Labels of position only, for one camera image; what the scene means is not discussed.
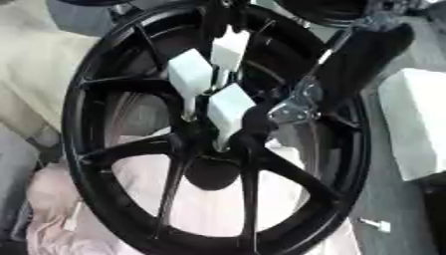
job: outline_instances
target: wheel rim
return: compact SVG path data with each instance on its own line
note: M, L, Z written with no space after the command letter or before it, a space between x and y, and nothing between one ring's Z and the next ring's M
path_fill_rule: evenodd
M366 1L361 0L278 0L278 3L304 20L330 27L348 26L363 15L366 6Z
M331 183L331 189L341 193L342 198L330 205L311 199L298 213L293 214L283 223L259 232L256 235L258 240L255 242L253 241L255 238L249 239L249 235L249 241L243 242L246 238L200 236L171 226L163 226L163 230L158 232L157 238L153 238L154 233L157 232L159 221L143 211L126 195L113 174L104 171L103 166L94 164L100 159L104 165L110 164L112 159L147 153L146 143L144 144L145 149L141 149L142 141L131 149L118 147L112 152L108 151L107 155L102 153L105 137L102 117L105 115L103 102L106 91L132 91L157 95L169 106L170 115L179 117L181 108L178 106L181 106L181 98L167 82L160 81L159 76L156 75L163 70L165 61L168 59L165 56L167 54L157 51L153 46L159 42L157 38L168 37L172 31L184 30L187 34L190 29L196 30L200 24L202 11L203 9L196 3L178 3L144 13L113 29L86 56L72 80L64 106L63 138L74 182L86 204L99 220L119 238L143 253L161 255L178 253L252 254L254 246L257 246L256 250L260 254L304 252L341 225L357 200L366 179L369 160L369 132L360 99L352 100L339 110L339 113L346 118L340 118L339 113L336 113L332 116L323 116L319 120L321 124L333 129L335 135L341 137L336 145L341 150L340 163L338 164L340 170ZM275 54L285 51L283 55L290 55L288 51L292 49L294 54L290 57L298 58L301 66L292 67L291 70L303 71L306 67L305 63L316 56L323 46L307 30L297 27L291 21L268 10L250 7L248 16L248 27L255 33L254 38L259 40L260 44L264 47L274 48ZM131 49L132 45L137 45L135 43L136 36L140 36L139 39L142 41L139 42L149 49L147 53L152 59L153 68L144 70L144 78L138 74L122 74L107 78L104 73L115 73L111 56L113 54L131 55L131 51L129 53L124 49ZM192 46L197 44L194 40L191 40L190 43ZM184 46L169 47L173 49L173 52L168 54L171 56L178 55L187 48ZM250 56L258 55L258 52L253 52L256 54L250 54L250 50L248 50L248 60L254 58ZM123 59L125 58L115 61L122 62L115 64L115 68L118 69L118 66L126 65ZM299 72L288 72L287 75L285 74L287 72L284 71L283 76L279 77L286 80L287 83L298 79L301 75ZM280 82L280 79L272 80L276 84ZM244 89L249 93L250 88L248 87L245 86ZM170 121L171 124L181 122L179 118L171 118ZM171 149L173 149L174 141L175 137L172 139L172 137L166 136L152 139L149 141L149 150L152 153L173 151ZM181 158L177 163L185 164L186 162ZM272 162L287 163L280 159ZM311 176L302 175L301 177L309 178L309 182L315 181ZM310 189L326 187L320 183L315 186Z

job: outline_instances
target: white plastic piece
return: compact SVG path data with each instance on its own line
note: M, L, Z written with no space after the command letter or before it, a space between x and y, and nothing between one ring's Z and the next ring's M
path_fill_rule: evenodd
M369 219L359 218L359 222L367 224L369 226L375 227L379 232L382 233L390 233L391 232L391 224L387 221L373 221Z
M212 67L191 49L171 59L167 66L170 83L184 99L184 117L191 120L195 114L195 98L210 89Z
M79 213L81 212L82 206L83 206L83 203L81 201L79 201L76 204L73 214L64 223L65 230L68 230L71 232L74 232L76 230L76 228L78 227L78 216L79 216Z
M446 170L446 74L403 69L379 88L392 150L404 180Z
M217 88L226 86L229 72L236 72L240 68L249 37L248 31L235 33L228 25L225 35L212 42L211 63L220 68Z
M207 115L219 129L217 149L224 150L231 135L242 127L245 112L255 105L237 84L228 86L209 99Z

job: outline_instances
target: beige fabric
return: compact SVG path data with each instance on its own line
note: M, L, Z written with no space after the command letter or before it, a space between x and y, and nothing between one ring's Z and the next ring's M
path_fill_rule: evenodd
M0 5L0 35L0 86L60 130L68 84L97 38L59 30L45 0Z
M281 156L299 163L295 149L272 148ZM119 182L142 208L157 212L165 181L168 158L145 155L119 161L113 167ZM263 173L260 184L259 228L285 219L295 210L302 189L294 183ZM217 191L199 190L183 179L171 214L171 224L185 231L205 235L237 235L243 222L240 179ZM79 196L62 164L52 164L33 179L28 197L35 217L28 229L30 255L140 255L106 230L84 205L74 232L64 229ZM351 226L346 223L333 237L309 255L358 255Z

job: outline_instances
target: white plastic block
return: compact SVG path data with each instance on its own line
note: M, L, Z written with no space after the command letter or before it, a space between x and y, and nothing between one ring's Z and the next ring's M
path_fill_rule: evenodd
M379 88L404 180L446 170L446 74L403 69Z
M212 43L211 63L232 72L240 68L250 34L248 31L235 33L231 26L226 28L223 37Z
M220 132L217 140L219 149L223 149L231 135L241 129L243 115L255 105L237 84L210 98L207 115Z
M195 113L195 98L210 89L212 67L191 49L168 62L167 72L170 83L184 99L185 116L189 119Z

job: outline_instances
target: wheel spoke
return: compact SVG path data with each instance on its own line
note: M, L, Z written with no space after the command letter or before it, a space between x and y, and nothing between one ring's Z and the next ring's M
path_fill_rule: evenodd
M80 160L87 164L110 166L116 161L145 154L172 154L177 147L176 134L148 137L85 153Z
M158 238L162 227L168 224L170 212L172 210L173 200L178 190L181 178L186 170L187 158L173 156L167 173L167 179L164 184L161 203L158 209L158 217L156 218L156 228L153 234L154 238Z
M153 60L153 63L155 64L156 70L158 72L161 72L164 68L161 53L156 49L155 44L150 39L150 36L147 35L144 28L140 24L137 24L134 27L134 32L138 36L140 36L141 39L144 41L144 43L146 44L146 47L147 47L146 49L148 51L148 54L150 54L150 57Z
M253 165L245 165L242 167L241 178L245 204L245 223L240 237L240 246L257 254L259 169Z
M268 149L265 149L261 166L300 184L317 200L328 202L339 200L339 194L335 190L322 184L320 180L311 174Z
M179 97L169 82L150 78L147 75L133 75L103 79L85 80L82 82L85 90L107 90L116 92L131 92L143 94L172 94Z

